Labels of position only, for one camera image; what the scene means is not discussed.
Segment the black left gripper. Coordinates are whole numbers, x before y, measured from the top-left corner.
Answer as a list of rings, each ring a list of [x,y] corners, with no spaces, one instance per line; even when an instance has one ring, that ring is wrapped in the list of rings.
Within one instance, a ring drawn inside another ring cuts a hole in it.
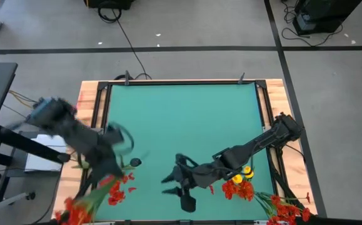
[[[100,181],[107,175],[113,175],[117,178],[122,178],[124,176],[113,150],[97,151],[91,155],[90,160],[89,163],[92,167],[92,182]]]

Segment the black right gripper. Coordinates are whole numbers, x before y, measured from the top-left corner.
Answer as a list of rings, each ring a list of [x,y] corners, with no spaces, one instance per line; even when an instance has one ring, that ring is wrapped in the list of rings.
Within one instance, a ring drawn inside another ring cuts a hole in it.
[[[196,199],[191,196],[193,188],[207,188],[213,183],[213,163],[198,164],[190,157],[176,155],[176,167],[161,183],[178,182],[180,187],[165,189],[163,194],[172,194],[180,197],[181,209],[188,213],[196,210]]]

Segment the red flower bunch green stem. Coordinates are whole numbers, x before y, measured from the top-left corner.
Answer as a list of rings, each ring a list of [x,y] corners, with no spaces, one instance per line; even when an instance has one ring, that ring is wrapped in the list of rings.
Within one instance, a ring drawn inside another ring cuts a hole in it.
[[[112,178],[85,196],[77,197],[76,199],[68,197],[64,201],[65,210],[56,211],[53,221],[56,222],[57,225],[83,225],[93,223],[101,203],[106,195],[109,194],[110,189],[118,181],[119,179]]]
[[[134,180],[134,174],[131,172],[122,179],[116,179],[113,175],[110,175],[107,179],[108,184],[111,184],[109,189],[108,204],[115,206],[122,203],[126,198],[126,192],[121,189],[123,184],[127,184],[129,181]]]

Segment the short red flower cluster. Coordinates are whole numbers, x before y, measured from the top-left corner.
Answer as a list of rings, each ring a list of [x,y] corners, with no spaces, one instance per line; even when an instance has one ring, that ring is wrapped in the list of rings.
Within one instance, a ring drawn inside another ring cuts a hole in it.
[[[253,185],[247,180],[242,180],[240,183],[226,181],[222,185],[222,191],[224,192],[225,198],[228,200],[232,200],[234,196],[247,201],[252,201],[254,198]]]

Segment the tall red flower bunch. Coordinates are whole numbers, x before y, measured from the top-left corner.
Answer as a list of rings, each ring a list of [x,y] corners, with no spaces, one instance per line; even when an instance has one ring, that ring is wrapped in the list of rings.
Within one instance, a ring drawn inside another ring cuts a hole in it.
[[[266,225],[298,225],[298,219],[302,219],[304,223],[310,220],[310,210],[286,202],[289,198],[266,192],[255,192],[254,198],[268,217]]]

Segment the white paper sheets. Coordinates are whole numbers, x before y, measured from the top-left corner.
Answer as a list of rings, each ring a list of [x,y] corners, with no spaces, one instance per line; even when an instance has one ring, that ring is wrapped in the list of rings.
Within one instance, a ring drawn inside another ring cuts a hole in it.
[[[50,147],[60,153],[66,153],[66,143],[60,136],[49,136],[47,134],[38,134],[33,141],[44,146]],[[39,156],[28,154],[24,170],[28,171],[60,171],[62,165],[58,162],[52,162]]]

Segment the green table mat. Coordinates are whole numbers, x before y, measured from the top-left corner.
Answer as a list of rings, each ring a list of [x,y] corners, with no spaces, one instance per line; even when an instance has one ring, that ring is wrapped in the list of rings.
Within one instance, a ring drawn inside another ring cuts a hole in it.
[[[266,213],[256,200],[228,200],[222,182],[194,188],[195,212],[181,209],[175,195],[163,194],[174,183],[161,181],[171,173],[175,155],[184,154],[199,164],[213,155],[242,145],[263,132],[256,89],[245,85],[114,86],[108,120],[124,126],[134,138],[126,162],[149,152],[122,185],[126,198],[111,206],[103,201],[97,221],[116,220],[264,220]]]

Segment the black desk support beam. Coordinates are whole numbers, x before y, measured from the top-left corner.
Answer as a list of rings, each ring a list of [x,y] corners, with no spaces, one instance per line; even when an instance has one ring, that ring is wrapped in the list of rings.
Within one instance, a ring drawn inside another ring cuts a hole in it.
[[[63,164],[62,160],[59,159],[60,152],[28,139],[3,126],[0,126],[0,142],[43,159]]]

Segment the black box on floor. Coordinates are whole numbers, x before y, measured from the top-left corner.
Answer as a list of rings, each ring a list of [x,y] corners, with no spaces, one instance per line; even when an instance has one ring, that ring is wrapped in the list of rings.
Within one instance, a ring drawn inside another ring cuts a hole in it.
[[[83,0],[88,8],[130,9],[135,0]]]

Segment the black computer case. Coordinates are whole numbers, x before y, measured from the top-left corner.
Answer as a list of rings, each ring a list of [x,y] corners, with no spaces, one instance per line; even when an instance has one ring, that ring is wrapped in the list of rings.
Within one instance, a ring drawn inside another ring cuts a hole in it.
[[[298,35],[333,33],[362,0],[299,0],[293,26]]]

